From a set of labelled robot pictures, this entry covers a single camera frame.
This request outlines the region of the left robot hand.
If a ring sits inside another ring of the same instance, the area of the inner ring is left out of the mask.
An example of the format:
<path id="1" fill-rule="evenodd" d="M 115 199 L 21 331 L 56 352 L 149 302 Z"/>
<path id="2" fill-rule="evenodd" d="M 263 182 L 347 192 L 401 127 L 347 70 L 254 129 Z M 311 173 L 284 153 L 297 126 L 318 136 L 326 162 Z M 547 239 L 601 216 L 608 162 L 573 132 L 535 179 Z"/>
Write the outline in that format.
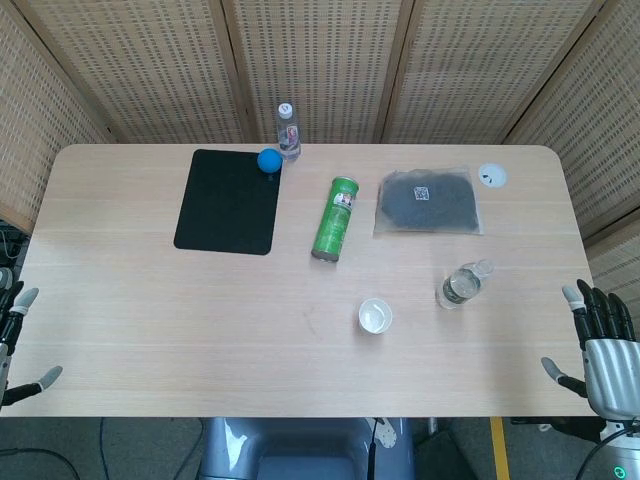
<path id="1" fill-rule="evenodd" d="M 8 267 L 1 268 L 1 407 L 11 406 L 50 388 L 63 372 L 62 366 L 48 370 L 35 382 L 8 386 L 8 375 L 24 319 L 36 300 L 39 289 L 22 293 L 24 283 L 15 281 Z"/>

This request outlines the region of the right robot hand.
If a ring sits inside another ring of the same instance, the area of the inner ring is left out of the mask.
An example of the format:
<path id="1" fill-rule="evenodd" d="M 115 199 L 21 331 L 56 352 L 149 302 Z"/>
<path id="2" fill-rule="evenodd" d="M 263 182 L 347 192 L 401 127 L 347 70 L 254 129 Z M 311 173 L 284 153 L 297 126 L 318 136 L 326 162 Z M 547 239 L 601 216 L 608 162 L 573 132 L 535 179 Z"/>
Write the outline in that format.
<path id="1" fill-rule="evenodd" d="M 541 359 L 543 369 L 555 383 L 587 399 L 599 417 L 637 420 L 639 337 L 628 307 L 616 294 L 582 279 L 562 293 L 573 316 L 584 378 L 569 376 L 549 357 Z"/>

